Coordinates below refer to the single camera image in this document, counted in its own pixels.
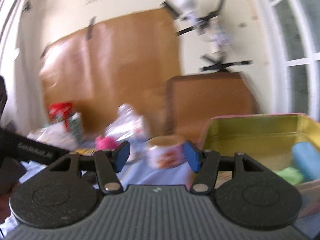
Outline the black tape cross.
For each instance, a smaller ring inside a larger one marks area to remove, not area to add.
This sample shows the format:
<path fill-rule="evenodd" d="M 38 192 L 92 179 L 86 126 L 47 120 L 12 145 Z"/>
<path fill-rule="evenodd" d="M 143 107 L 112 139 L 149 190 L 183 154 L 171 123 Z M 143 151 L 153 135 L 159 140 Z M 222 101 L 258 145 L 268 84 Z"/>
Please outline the black tape cross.
<path fill-rule="evenodd" d="M 229 73 L 228 67 L 232 66 L 246 66 L 253 64 L 252 60 L 248 61 L 236 61 L 236 62 L 225 62 L 225 57 L 222 56 L 218 60 L 214 59 L 212 56 L 208 54 L 204 54 L 201 56 L 201 59 L 210 63 L 210 65 L 199 68 L 200 72 L 206 71 L 217 71 L 217 72 L 226 72 Z"/>

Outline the small yellow card pack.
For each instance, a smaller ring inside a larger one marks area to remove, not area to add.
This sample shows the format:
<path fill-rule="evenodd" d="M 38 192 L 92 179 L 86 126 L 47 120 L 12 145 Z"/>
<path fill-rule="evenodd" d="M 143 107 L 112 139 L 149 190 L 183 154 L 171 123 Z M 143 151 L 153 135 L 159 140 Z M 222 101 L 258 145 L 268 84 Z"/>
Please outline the small yellow card pack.
<path fill-rule="evenodd" d="M 96 152 L 95 148 L 77 148 L 75 152 L 79 153 L 80 155 L 89 156 L 93 155 Z"/>

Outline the red snack bag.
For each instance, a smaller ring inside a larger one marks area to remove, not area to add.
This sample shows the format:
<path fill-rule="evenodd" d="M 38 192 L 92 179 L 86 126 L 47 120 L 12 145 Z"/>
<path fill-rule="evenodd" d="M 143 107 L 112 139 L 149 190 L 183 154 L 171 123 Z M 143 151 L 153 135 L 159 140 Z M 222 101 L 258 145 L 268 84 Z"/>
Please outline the red snack bag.
<path fill-rule="evenodd" d="M 58 102 L 49 105 L 49 117 L 53 123 L 63 122 L 66 131 L 70 131 L 69 121 L 73 115 L 71 102 Z"/>

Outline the blue striped tablecloth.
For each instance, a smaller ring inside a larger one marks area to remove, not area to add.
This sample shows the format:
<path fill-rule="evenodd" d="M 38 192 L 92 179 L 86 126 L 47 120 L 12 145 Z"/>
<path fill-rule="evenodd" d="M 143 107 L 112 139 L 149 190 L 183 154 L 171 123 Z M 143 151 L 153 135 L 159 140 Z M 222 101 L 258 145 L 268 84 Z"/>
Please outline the blue striped tablecloth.
<path fill-rule="evenodd" d="M 319 239 L 319 223 L 297 225 L 298 190 L 247 153 L 221 154 L 210 194 L 189 191 L 196 176 L 143 158 L 117 174 L 122 193 L 103 194 L 94 155 L 70 153 L 13 191 L 1 239 Z"/>

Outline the window frame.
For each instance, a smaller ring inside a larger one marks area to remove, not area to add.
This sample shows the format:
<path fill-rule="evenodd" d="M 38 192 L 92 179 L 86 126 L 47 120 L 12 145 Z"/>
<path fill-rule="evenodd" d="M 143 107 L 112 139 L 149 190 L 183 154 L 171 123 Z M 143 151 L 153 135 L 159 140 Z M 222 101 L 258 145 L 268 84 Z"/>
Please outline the window frame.
<path fill-rule="evenodd" d="M 254 0 L 270 54 L 271 113 L 319 120 L 319 0 Z"/>

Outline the white power strip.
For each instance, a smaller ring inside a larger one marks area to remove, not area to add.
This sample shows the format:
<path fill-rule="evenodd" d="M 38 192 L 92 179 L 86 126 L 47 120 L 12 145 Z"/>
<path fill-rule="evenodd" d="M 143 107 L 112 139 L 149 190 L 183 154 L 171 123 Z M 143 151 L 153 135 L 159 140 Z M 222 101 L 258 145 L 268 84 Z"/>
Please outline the white power strip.
<path fill-rule="evenodd" d="M 221 11 L 226 0 L 219 0 L 215 10 L 201 16 L 197 8 L 197 0 L 175 0 L 174 5 L 180 10 L 178 19 L 187 21 L 190 26 L 180 30 L 181 36 L 193 30 L 212 46 L 212 53 L 218 53 L 231 44 L 229 35 L 224 31 Z"/>

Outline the blue plastic case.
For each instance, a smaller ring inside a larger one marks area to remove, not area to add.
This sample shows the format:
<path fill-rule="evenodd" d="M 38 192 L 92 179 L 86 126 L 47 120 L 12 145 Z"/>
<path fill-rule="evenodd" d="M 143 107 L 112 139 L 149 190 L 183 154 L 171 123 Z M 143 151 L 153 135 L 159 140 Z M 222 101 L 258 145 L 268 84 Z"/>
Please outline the blue plastic case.
<path fill-rule="evenodd" d="M 319 152 L 309 142 L 292 146 L 293 161 L 306 181 L 319 180 Z"/>

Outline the wood pattern wall sheet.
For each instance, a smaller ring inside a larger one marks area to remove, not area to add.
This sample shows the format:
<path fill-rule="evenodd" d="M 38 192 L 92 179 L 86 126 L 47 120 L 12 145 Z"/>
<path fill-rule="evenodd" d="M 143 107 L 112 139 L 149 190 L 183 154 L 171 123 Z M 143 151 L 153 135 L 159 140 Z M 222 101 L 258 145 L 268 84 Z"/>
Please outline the wood pattern wall sheet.
<path fill-rule="evenodd" d="M 153 136 L 164 132 L 165 83 L 179 76 L 179 40 L 165 9 L 136 12 L 51 44 L 40 80 L 46 106 L 71 102 L 87 134 L 98 135 L 129 104 Z"/>

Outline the brown woven chair back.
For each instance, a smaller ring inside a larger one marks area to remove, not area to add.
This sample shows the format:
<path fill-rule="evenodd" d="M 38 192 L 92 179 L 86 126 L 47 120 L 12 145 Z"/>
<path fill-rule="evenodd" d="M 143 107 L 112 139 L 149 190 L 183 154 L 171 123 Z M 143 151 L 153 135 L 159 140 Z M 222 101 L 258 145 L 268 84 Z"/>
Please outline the brown woven chair back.
<path fill-rule="evenodd" d="M 214 117 L 256 114 L 249 85 L 241 72 L 172 77 L 165 85 L 165 133 L 198 141 Z"/>

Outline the plastic bag with paper cups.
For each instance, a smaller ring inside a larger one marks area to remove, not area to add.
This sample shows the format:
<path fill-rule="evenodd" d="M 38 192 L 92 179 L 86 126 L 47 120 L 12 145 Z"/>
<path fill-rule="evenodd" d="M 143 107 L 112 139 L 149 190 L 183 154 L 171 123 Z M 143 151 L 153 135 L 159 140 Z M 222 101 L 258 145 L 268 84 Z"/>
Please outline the plastic bag with paper cups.
<path fill-rule="evenodd" d="M 139 115 L 130 104 L 125 103 L 118 107 L 117 118 L 106 127 L 105 136 L 133 144 L 146 142 L 151 138 L 151 133 L 145 116 Z"/>

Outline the green drink carton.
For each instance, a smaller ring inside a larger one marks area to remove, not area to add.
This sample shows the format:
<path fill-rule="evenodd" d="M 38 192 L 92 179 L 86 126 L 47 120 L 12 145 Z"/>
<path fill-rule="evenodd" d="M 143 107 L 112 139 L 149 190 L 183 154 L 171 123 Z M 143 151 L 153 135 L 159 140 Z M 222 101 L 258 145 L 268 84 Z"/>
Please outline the green drink carton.
<path fill-rule="evenodd" d="M 84 136 L 81 113 L 76 112 L 69 118 L 69 129 L 77 142 L 83 141 Z"/>

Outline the white peanut can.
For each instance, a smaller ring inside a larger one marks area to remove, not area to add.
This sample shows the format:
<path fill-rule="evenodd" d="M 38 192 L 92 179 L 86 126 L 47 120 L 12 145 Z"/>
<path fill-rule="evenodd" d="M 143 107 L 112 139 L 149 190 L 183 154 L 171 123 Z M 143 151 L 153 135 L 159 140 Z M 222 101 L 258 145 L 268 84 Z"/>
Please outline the white peanut can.
<path fill-rule="evenodd" d="M 184 163 L 183 143 L 179 135 L 163 135 L 147 141 L 145 156 L 149 167 L 173 168 Z"/>

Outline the white tissue paper pack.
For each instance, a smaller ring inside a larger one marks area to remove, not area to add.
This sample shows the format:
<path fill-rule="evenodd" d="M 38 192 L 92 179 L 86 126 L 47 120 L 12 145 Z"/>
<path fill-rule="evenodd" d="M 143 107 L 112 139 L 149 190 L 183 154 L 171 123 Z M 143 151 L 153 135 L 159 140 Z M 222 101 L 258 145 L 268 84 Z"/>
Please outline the white tissue paper pack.
<path fill-rule="evenodd" d="M 74 151 L 79 146 L 71 132 L 65 130 L 63 123 L 55 123 L 44 128 L 31 131 L 27 135 L 27 138 L 69 151 Z"/>

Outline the green cloth glove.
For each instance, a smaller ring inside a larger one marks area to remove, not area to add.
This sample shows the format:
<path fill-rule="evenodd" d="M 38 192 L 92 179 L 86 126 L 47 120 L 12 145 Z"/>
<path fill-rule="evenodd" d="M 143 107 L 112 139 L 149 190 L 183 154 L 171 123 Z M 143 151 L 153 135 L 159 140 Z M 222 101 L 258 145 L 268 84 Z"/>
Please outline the green cloth glove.
<path fill-rule="evenodd" d="M 304 183 L 303 174 L 294 167 L 287 167 L 279 171 L 274 171 L 274 173 L 293 186 Z"/>

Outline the pink macaron tin box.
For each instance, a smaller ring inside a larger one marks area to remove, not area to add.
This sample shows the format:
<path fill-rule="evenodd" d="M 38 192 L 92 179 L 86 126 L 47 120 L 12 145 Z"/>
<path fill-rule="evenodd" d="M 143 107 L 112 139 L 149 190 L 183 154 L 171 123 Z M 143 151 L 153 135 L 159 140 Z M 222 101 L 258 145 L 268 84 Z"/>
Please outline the pink macaron tin box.
<path fill-rule="evenodd" d="M 291 148 L 304 141 L 319 149 L 319 122 L 305 114 L 230 115 L 210 119 L 197 145 L 224 156 L 244 152 L 279 171 L 293 164 Z"/>

